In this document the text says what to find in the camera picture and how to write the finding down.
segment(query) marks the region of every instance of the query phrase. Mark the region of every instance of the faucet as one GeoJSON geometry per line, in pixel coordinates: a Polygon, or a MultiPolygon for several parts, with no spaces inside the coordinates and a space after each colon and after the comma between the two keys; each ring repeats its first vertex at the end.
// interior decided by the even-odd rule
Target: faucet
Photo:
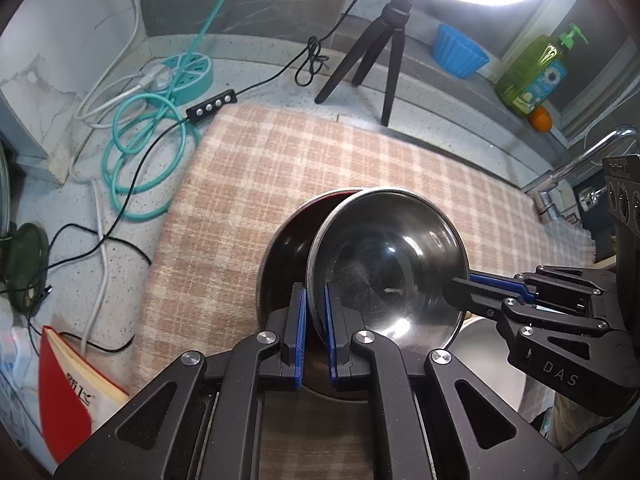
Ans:
{"type": "Polygon", "coordinates": [[[610,131],[588,150],[581,153],[573,160],[570,160],[564,166],[560,166],[560,168],[556,168],[555,170],[547,171],[545,174],[540,175],[537,179],[532,180],[520,189],[523,193],[532,197],[543,224],[553,222],[560,218],[558,208],[549,196],[549,192],[556,188],[558,182],[580,168],[590,160],[591,157],[597,155],[607,146],[612,145],[620,139],[626,139],[628,137],[635,137],[636,140],[640,139],[638,129],[635,126],[630,126],[629,124],[618,126],[615,130],[610,131]]]}

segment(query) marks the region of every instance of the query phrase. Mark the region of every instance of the black cable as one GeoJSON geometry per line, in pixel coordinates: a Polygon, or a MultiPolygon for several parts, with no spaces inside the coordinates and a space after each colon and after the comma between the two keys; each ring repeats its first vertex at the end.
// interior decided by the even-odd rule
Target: black cable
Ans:
{"type": "Polygon", "coordinates": [[[621,416],[623,416],[626,412],[628,412],[629,409],[631,409],[631,407],[638,401],[639,398],[640,398],[640,392],[636,392],[636,394],[634,395],[634,398],[631,400],[631,402],[629,402],[622,410],[620,410],[619,413],[617,413],[614,416],[611,416],[611,417],[607,418],[606,420],[603,420],[601,423],[596,424],[592,428],[589,428],[587,431],[585,431],[583,434],[581,434],[579,437],[577,437],[571,444],[568,444],[565,447],[559,448],[559,451],[561,453],[566,453],[573,446],[575,446],[576,444],[578,444],[579,442],[584,440],[591,433],[595,433],[596,431],[599,431],[602,428],[606,428],[609,424],[612,424],[612,423],[616,422],[621,416]]]}
{"type": "MultiPolygon", "coordinates": [[[[59,332],[60,335],[64,336],[64,337],[70,337],[72,339],[77,339],[78,341],[80,341],[82,338],[79,335],[76,334],[72,334],[71,332],[59,332]]],[[[98,350],[100,350],[101,352],[106,352],[107,354],[119,354],[120,352],[125,351],[127,348],[129,348],[132,343],[133,343],[133,338],[135,338],[135,334],[131,336],[131,338],[124,343],[124,345],[118,347],[118,348],[105,348],[104,346],[100,346],[96,343],[92,343],[91,341],[87,341],[86,343],[89,346],[92,346],[94,348],[97,348],[98,350]]]]}
{"type": "Polygon", "coordinates": [[[31,282],[34,282],[34,280],[36,280],[38,276],[40,276],[43,272],[46,272],[49,269],[54,269],[55,267],[59,267],[60,265],[68,264],[70,262],[75,262],[77,260],[81,260],[82,258],[85,258],[85,257],[89,256],[90,254],[93,254],[95,251],[97,251],[100,248],[100,246],[104,243],[104,241],[107,240],[109,238],[109,236],[111,236],[111,233],[113,233],[113,230],[116,228],[116,226],[120,222],[120,219],[124,215],[124,211],[127,208],[127,205],[129,205],[129,200],[131,199],[131,195],[133,194],[133,188],[136,185],[136,180],[138,179],[138,175],[140,174],[140,171],[142,170],[142,166],[145,163],[146,158],[148,157],[149,153],[151,153],[151,150],[156,146],[156,144],[158,142],[160,142],[160,140],[167,133],[169,133],[175,127],[179,126],[180,124],[185,123],[188,120],[189,119],[187,117],[185,117],[182,120],[177,121],[176,123],[172,124],[164,132],[162,132],[158,136],[158,138],[156,140],[154,140],[154,142],[151,143],[151,146],[149,146],[148,150],[146,150],[145,154],[142,156],[142,160],[140,160],[140,163],[138,164],[138,168],[136,169],[136,173],[133,175],[133,180],[131,181],[131,186],[129,187],[129,192],[127,193],[127,197],[126,197],[126,199],[124,201],[124,204],[122,205],[122,209],[118,213],[118,216],[116,216],[116,219],[113,221],[113,224],[111,224],[111,227],[109,228],[109,230],[101,238],[101,240],[98,241],[98,243],[92,249],[88,250],[87,252],[84,252],[82,254],[78,254],[78,256],[72,256],[70,258],[64,258],[63,260],[59,260],[59,261],[57,261],[57,262],[55,262],[53,264],[50,264],[47,267],[43,267],[43,268],[39,269],[38,272],[36,273],[36,275],[31,279],[31,282]]]}
{"type": "Polygon", "coordinates": [[[302,57],[302,55],[305,52],[306,52],[306,59],[304,63],[300,65],[300,68],[296,70],[296,76],[294,79],[298,86],[309,86],[311,82],[314,80],[314,77],[322,70],[322,67],[324,66],[324,62],[329,59],[327,56],[320,55],[320,52],[322,50],[322,42],[325,41],[329,36],[331,36],[337,30],[338,27],[340,27],[340,25],[345,20],[345,18],[349,15],[349,12],[351,12],[351,9],[353,9],[353,6],[357,3],[357,1],[358,0],[353,0],[349,4],[349,7],[347,7],[347,10],[344,11],[343,15],[340,17],[338,22],[322,38],[318,40],[318,38],[316,38],[315,36],[311,36],[306,42],[306,47],[302,49],[296,57],[294,57],[291,61],[289,61],[276,75],[273,75],[270,78],[265,79],[264,81],[254,83],[251,86],[248,86],[247,88],[243,88],[241,91],[236,92],[236,95],[238,96],[240,94],[248,92],[253,88],[256,88],[257,86],[261,86],[273,81],[277,77],[281,76],[287,68],[291,67],[291,65],[293,65],[297,60],[299,60],[300,57],[302,57]],[[302,70],[304,69],[307,63],[309,64],[309,74],[310,74],[309,81],[307,81],[306,83],[301,83],[298,80],[298,76],[300,75],[300,72],[302,72],[302,70]]]}
{"type": "MultiPolygon", "coordinates": [[[[90,229],[88,227],[85,227],[83,225],[80,224],[76,224],[76,223],[69,223],[69,224],[65,224],[63,225],[60,229],[58,229],[58,232],[56,234],[53,235],[53,238],[51,239],[51,243],[49,244],[49,252],[51,251],[51,248],[53,247],[53,244],[55,243],[56,239],[58,238],[58,235],[64,231],[65,229],[69,228],[69,227],[75,227],[76,229],[80,229],[82,231],[85,231],[87,233],[92,233],[94,235],[98,234],[98,231],[94,230],[94,229],[90,229]]],[[[107,237],[108,240],[112,240],[113,242],[117,242],[119,244],[123,244],[126,245],[127,247],[133,249],[134,251],[136,251],[140,256],[142,256],[142,258],[149,264],[151,265],[153,262],[151,261],[151,258],[149,258],[145,251],[143,251],[142,249],[140,249],[137,245],[133,244],[132,242],[129,242],[128,240],[124,240],[123,238],[118,238],[115,236],[109,236],[107,237]]]]}
{"type": "Polygon", "coordinates": [[[29,342],[31,343],[31,348],[33,348],[33,351],[36,352],[36,355],[40,357],[40,352],[38,352],[38,349],[36,348],[36,343],[33,342],[33,335],[31,334],[32,328],[36,330],[36,327],[34,327],[31,323],[31,310],[30,310],[27,313],[27,334],[29,335],[29,342]]]}
{"type": "Polygon", "coordinates": [[[9,290],[8,288],[6,288],[5,290],[0,290],[0,294],[6,294],[8,292],[24,292],[25,290],[27,290],[27,288],[12,288],[11,290],[9,290]]]}
{"type": "MultiPolygon", "coordinates": [[[[30,328],[33,328],[33,331],[38,334],[40,337],[42,337],[42,333],[40,332],[40,330],[38,330],[36,327],[34,327],[33,323],[31,323],[31,318],[29,318],[29,320],[27,321],[28,325],[30,328]]],[[[82,340],[82,337],[80,337],[77,334],[74,334],[72,332],[58,332],[59,335],[64,336],[64,337],[70,337],[72,339],[77,339],[78,341],[82,340]]],[[[135,334],[131,336],[131,338],[124,343],[124,345],[119,346],[118,348],[105,348],[104,346],[100,346],[97,343],[92,343],[91,341],[87,341],[86,343],[89,346],[92,346],[94,348],[97,348],[98,350],[102,351],[102,352],[106,352],[107,354],[119,354],[120,352],[125,351],[127,348],[129,348],[132,343],[133,343],[133,338],[135,338],[135,334]]]]}
{"type": "Polygon", "coordinates": [[[0,370],[0,376],[2,376],[2,378],[4,379],[4,382],[9,386],[10,390],[14,393],[15,398],[18,399],[18,402],[20,403],[20,407],[22,408],[22,410],[24,411],[24,413],[26,413],[27,418],[31,421],[31,423],[33,424],[33,427],[36,429],[36,431],[40,434],[40,436],[42,438],[44,438],[44,436],[42,435],[42,430],[40,429],[40,427],[36,424],[36,421],[33,420],[33,417],[31,416],[31,413],[29,413],[29,410],[27,410],[27,407],[24,405],[24,403],[22,402],[22,399],[20,398],[20,395],[18,394],[18,392],[15,391],[14,387],[11,386],[11,383],[9,382],[9,379],[6,378],[6,375],[2,372],[2,370],[0,370]]]}

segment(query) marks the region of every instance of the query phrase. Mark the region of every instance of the dark bowl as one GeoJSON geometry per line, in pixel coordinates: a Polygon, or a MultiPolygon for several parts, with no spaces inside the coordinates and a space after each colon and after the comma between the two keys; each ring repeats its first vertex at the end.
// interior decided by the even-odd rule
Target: dark bowl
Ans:
{"type": "MultiPolygon", "coordinates": [[[[343,200],[361,190],[361,187],[335,189],[312,198],[296,209],[273,235],[260,264],[255,291],[257,317],[262,328],[271,312],[289,306],[293,283],[305,282],[306,260],[322,222],[343,200]]],[[[363,398],[361,393],[339,394],[332,388],[326,346],[310,322],[306,326],[303,383],[329,397],[363,398]]]]}

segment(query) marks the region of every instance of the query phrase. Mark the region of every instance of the book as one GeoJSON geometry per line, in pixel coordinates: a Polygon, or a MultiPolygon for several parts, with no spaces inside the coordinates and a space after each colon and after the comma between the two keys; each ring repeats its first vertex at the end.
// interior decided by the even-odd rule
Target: book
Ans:
{"type": "Polygon", "coordinates": [[[52,327],[42,327],[38,403],[42,433],[62,462],[129,400],[52,327]]]}

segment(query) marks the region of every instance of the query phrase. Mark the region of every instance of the black tripod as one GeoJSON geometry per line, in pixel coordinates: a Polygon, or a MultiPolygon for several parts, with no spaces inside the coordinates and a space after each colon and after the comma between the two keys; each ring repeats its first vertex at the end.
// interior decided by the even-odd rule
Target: black tripod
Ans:
{"type": "Polygon", "coordinates": [[[383,126],[389,125],[391,107],[396,96],[396,86],[398,85],[398,75],[400,64],[402,63],[402,52],[404,51],[404,26],[409,20],[409,9],[414,0],[391,0],[382,9],[369,27],[357,39],[347,55],[335,69],[334,73],[326,82],[320,93],[316,96],[316,104],[324,103],[338,83],[344,79],[347,72],[362,57],[362,62],[353,77],[351,84],[359,86],[373,67],[378,56],[389,42],[391,42],[391,55],[389,58],[389,68],[386,76],[385,104],[382,108],[382,118],[380,123],[383,126]]]}

